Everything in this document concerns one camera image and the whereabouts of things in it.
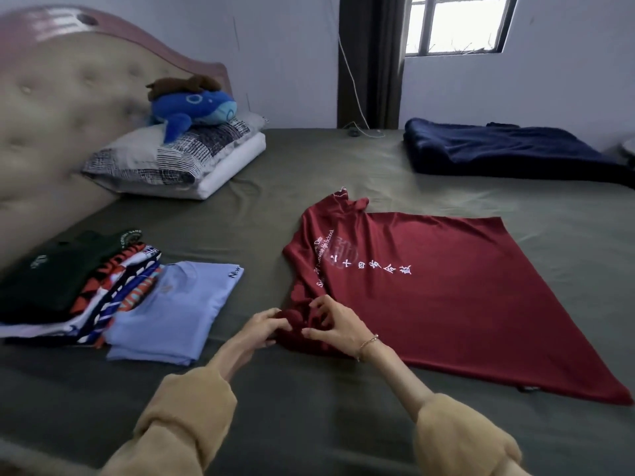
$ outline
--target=white wall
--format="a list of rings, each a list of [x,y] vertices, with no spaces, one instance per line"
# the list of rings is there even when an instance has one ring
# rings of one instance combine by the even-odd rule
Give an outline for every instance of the white wall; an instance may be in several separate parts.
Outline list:
[[[635,136],[635,0],[518,0],[504,52],[407,58],[400,126],[515,123],[604,150]]]
[[[0,13],[64,3],[107,11],[190,58],[224,63],[239,106],[270,127],[336,127],[339,0],[0,0]]]

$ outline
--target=sleeve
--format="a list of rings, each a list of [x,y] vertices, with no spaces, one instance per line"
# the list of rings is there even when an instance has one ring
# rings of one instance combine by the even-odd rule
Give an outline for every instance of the sleeve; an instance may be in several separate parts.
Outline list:
[[[490,476],[507,458],[520,464],[512,436],[445,394],[419,411],[415,457],[426,476]]]
[[[235,405],[215,369],[166,376],[133,438],[108,460],[102,476],[202,475],[227,435]]]

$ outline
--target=dark curtain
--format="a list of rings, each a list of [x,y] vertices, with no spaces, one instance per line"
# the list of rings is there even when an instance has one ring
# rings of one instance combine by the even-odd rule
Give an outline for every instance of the dark curtain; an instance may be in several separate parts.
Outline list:
[[[340,39],[372,129],[396,129],[399,124],[410,2],[340,0]],[[357,122],[365,128],[341,51],[338,74],[337,126]]]

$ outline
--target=gold bracelet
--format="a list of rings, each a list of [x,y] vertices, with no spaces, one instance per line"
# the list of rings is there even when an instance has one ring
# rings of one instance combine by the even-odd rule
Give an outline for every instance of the gold bracelet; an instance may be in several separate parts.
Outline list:
[[[361,362],[361,350],[367,345],[369,345],[371,342],[378,341],[378,340],[379,340],[379,334],[376,334],[373,337],[371,337],[368,341],[361,344],[360,349],[358,350],[358,356],[355,359],[357,359],[358,362]]]

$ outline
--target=woman's left hand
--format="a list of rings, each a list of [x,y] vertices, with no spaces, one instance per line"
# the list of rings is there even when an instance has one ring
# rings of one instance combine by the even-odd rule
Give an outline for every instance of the woman's left hand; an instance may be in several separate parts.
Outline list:
[[[269,339],[269,336],[276,330],[291,330],[291,324],[288,320],[274,319],[278,312],[280,309],[272,308],[254,314],[236,336],[218,349],[208,366],[216,368],[220,376],[229,382],[235,372],[251,360],[256,349],[275,344],[275,341]]]

